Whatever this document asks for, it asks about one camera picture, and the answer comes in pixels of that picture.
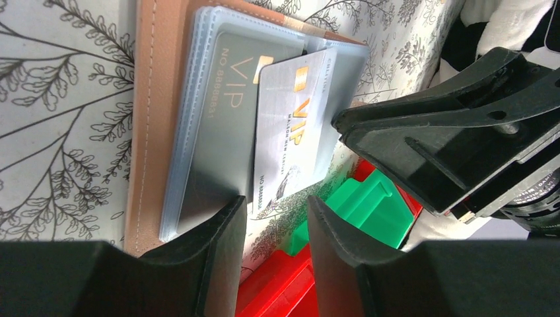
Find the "red plastic container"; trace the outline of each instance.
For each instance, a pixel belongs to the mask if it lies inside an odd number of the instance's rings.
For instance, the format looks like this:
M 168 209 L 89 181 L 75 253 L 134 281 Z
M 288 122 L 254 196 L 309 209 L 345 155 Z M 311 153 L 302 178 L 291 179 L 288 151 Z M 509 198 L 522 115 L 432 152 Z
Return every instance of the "red plastic container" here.
M 318 317 L 309 244 L 295 257 L 278 250 L 241 284 L 236 317 Z
M 358 164 L 358 168 L 356 168 L 353 178 L 358 182 L 363 182 L 371 175 L 371 173 L 373 173 L 374 170 L 375 166 L 369 164 L 366 160 L 360 159 L 360 164 Z

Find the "vip card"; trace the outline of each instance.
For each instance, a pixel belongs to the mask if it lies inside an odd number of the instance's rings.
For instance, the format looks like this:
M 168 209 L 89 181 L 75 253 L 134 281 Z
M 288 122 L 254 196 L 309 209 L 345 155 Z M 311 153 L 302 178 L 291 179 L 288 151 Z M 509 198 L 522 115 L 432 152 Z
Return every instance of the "vip card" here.
M 260 77 L 253 212 L 313 184 L 336 49 L 266 66 Z

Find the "floral patterned fabric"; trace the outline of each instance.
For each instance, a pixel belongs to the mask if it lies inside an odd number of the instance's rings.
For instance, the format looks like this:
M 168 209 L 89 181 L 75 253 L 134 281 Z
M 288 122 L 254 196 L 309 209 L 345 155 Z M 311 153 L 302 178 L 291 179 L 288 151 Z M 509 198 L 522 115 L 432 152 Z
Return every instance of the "floral patterned fabric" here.
M 0 0 L 0 240 L 120 245 L 134 0 Z
M 427 86 L 462 1 L 251 0 L 363 41 L 356 99 Z M 123 240 L 131 154 L 134 0 L 0 0 L 0 240 Z M 244 275 L 327 198 L 356 155 L 337 146 L 327 178 L 249 214 Z

